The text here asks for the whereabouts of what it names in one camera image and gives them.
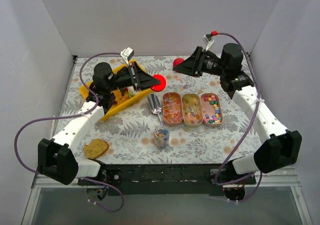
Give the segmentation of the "metal scoop spoon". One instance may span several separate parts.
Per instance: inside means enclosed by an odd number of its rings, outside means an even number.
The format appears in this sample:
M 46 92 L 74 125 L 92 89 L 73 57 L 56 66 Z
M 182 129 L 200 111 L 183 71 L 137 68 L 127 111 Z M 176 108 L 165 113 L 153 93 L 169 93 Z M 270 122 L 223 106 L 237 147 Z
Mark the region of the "metal scoop spoon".
M 159 118 L 159 121 L 160 121 L 160 124 L 163 125 L 164 122 L 163 122 L 163 119 L 161 117 L 161 113 L 162 113 L 162 106 L 160 104 L 160 101 L 157 97 L 156 94 L 154 93 L 150 93 L 148 96 L 147 96 L 147 100 L 148 100 L 148 103 L 149 103 L 149 107 L 150 107 L 150 111 L 157 115 L 158 118 Z

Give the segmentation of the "tray of pale jelly candies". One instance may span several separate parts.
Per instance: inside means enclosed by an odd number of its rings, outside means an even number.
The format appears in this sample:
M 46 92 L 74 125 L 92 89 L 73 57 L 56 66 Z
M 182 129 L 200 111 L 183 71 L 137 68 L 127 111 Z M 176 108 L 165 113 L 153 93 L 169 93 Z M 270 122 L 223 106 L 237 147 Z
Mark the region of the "tray of pale jelly candies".
M 182 118 L 186 127 L 199 127 L 203 121 L 203 110 L 200 97 L 195 93 L 186 93 L 182 96 Z

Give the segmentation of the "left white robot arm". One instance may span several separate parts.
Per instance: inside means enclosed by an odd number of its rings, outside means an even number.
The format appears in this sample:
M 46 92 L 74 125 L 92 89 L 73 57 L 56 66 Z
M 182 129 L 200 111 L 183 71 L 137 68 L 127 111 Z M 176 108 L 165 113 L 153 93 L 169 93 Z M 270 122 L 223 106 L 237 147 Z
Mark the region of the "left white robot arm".
M 42 139 L 37 148 L 37 171 L 64 185 L 74 179 L 86 178 L 95 185 L 106 181 L 106 172 L 94 159 L 76 159 L 74 152 L 91 127 L 111 109 L 116 97 L 114 91 L 133 87 L 136 92 L 160 85 L 161 80 L 146 73 L 135 61 L 114 72 L 107 62 L 93 69 L 92 83 L 76 118 L 50 140 Z

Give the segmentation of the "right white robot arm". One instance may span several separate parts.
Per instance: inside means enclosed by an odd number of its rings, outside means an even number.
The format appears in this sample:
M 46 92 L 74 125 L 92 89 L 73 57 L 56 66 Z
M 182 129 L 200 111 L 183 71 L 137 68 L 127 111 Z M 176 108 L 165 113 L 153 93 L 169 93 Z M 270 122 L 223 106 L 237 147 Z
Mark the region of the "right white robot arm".
M 190 57 L 173 67 L 175 72 L 192 77 L 203 73 L 219 76 L 222 89 L 253 123 L 261 147 L 227 163 L 226 177 L 232 184 L 243 180 L 245 174 L 267 174 L 295 164 L 302 143 L 301 134 L 289 131 L 258 97 L 252 78 L 242 70 L 243 57 L 241 46 L 235 43 L 225 44 L 220 57 L 198 46 Z

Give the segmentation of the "clear glass jar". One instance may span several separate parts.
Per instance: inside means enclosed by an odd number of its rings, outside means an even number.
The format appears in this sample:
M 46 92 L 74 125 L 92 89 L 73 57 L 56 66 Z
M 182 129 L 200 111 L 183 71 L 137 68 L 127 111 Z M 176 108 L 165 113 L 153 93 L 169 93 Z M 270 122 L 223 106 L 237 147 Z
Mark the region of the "clear glass jar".
M 158 125 L 154 129 L 154 144 L 158 148 L 165 148 L 169 144 L 170 133 L 165 125 Z

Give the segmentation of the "tray of star candies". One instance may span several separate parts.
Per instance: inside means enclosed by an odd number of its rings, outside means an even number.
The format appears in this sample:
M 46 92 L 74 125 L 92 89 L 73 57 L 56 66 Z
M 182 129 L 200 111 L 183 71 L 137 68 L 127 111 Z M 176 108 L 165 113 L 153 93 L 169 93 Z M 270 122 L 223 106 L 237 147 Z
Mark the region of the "tray of star candies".
M 207 127 L 219 127 L 224 121 L 220 99 L 215 93 L 203 93 L 200 96 L 203 124 Z

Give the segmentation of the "red jar lid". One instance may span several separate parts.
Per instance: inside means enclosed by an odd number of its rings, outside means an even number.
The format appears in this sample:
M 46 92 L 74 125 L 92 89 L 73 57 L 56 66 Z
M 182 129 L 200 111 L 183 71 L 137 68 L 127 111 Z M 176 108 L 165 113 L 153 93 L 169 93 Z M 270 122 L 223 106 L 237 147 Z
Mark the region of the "red jar lid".
M 160 75 L 160 74 L 155 74 L 153 75 L 153 77 L 157 80 L 160 81 L 160 84 L 157 85 L 153 85 L 150 88 L 154 91 L 154 92 L 161 92 L 166 88 L 167 85 L 167 81 L 165 79 L 164 76 Z

